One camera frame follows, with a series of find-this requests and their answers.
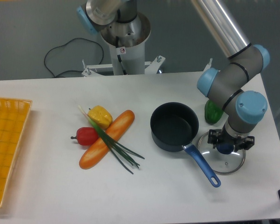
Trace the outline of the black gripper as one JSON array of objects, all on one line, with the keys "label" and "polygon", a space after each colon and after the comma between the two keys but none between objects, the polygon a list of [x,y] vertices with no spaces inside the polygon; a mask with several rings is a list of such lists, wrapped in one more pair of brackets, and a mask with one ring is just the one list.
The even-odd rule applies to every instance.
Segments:
[{"label": "black gripper", "polygon": [[238,150],[249,150],[253,147],[255,138],[254,136],[242,138],[241,135],[233,137],[225,129],[210,129],[207,143],[211,144],[214,149],[218,144],[218,149],[234,149],[234,152],[237,152]]}]

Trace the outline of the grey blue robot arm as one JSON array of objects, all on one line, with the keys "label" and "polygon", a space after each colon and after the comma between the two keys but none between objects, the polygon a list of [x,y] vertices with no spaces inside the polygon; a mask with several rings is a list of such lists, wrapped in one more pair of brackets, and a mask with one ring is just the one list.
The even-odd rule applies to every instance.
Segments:
[{"label": "grey blue robot arm", "polygon": [[[248,150],[254,145],[250,132],[264,117],[267,101],[242,87],[268,66],[269,52],[250,43],[222,1],[192,3],[229,59],[223,70],[208,68],[197,82],[198,90],[228,115],[222,130],[209,131],[208,143],[222,154]],[[114,75],[156,72],[145,66],[144,43],[151,28],[136,1],[89,0],[77,8],[77,15],[89,33],[100,33],[108,43]]]}]

